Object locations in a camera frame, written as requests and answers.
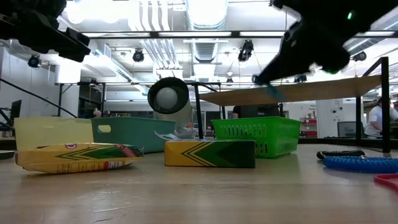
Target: plastic basket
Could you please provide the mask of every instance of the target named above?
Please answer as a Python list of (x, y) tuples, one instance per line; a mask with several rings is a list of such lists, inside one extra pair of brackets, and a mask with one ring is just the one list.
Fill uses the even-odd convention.
[(256, 156), (274, 158), (297, 149), (300, 121), (282, 118), (241, 118), (213, 120), (217, 139), (252, 139)]
[(93, 118), (95, 143), (143, 146), (144, 153), (164, 152), (164, 140), (154, 135), (174, 134), (175, 122), (147, 118)]

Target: white wall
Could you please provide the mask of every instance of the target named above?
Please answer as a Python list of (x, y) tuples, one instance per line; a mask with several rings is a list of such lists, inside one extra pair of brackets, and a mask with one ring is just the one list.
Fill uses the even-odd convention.
[[(53, 103), (58, 102), (59, 88), (54, 85), (54, 72), (49, 72), (43, 68), (30, 68), (27, 61), (8, 54), (5, 49), (0, 50), (0, 54), (3, 56), (3, 60), (0, 61), (2, 79)], [(5, 83), (0, 83), (0, 107), (10, 108), (11, 103), (17, 100), (22, 100), (21, 117), (57, 114), (54, 106)]]

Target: teal plastic bin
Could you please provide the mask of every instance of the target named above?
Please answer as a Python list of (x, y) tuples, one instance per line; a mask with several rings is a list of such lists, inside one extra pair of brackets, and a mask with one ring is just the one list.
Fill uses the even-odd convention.
[(95, 143), (143, 146), (144, 153), (164, 152), (164, 140), (159, 134), (174, 134), (175, 122), (147, 118), (93, 118)]
[(299, 143), (301, 122), (282, 118), (241, 118), (212, 120), (217, 139), (256, 141), (256, 156), (274, 158), (293, 152)]

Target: black cable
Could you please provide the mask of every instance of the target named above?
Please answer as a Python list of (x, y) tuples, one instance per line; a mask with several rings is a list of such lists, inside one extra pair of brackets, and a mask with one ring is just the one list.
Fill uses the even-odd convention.
[(31, 93), (31, 92), (29, 92), (29, 91), (27, 91), (27, 90), (24, 90), (23, 88), (18, 87), (18, 86), (14, 85), (14, 84), (12, 84), (12, 83), (10, 83), (10, 82), (8, 82), (8, 81), (5, 81), (5, 80), (2, 79), (2, 78), (0, 78), (0, 81), (4, 82), (5, 84), (8, 84), (8, 85), (10, 85), (10, 86), (12, 86), (12, 87), (14, 87), (14, 88), (17, 88), (17, 89), (20, 90), (20, 91), (23, 91), (23, 92), (25, 92), (25, 93), (27, 93), (27, 94), (30, 94), (30, 95), (32, 95), (32, 96), (35, 96), (35, 97), (37, 97), (37, 98), (39, 98), (39, 99), (41, 99), (41, 100), (44, 100), (44, 101), (46, 101), (47, 103), (50, 103), (51, 105), (53, 105), (53, 106), (55, 106), (55, 107), (57, 107), (57, 108), (60, 108), (61, 110), (67, 112), (68, 114), (72, 115), (74, 118), (77, 118), (73, 113), (67, 111), (66, 109), (63, 109), (63, 108), (60, 107), (59, 105), (56, 105), (55, 103), (52, 103), (52, 102), (49, 101), (49, 100), (46, 100), (45, 98), (42, 98), (42, 97), (39, 96), (39, 95), (36, 95), (36, 94)]

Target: wooden table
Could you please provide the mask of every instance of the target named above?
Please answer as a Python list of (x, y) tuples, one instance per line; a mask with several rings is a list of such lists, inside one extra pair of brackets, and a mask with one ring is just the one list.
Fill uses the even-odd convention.
[(126, 169), (47, 175), (0, 161), (1, 223), (397, 223), (396, 193), (315, 156), (347, 149), (299, 145), (256, 169), (165, 167), (149, 154)]

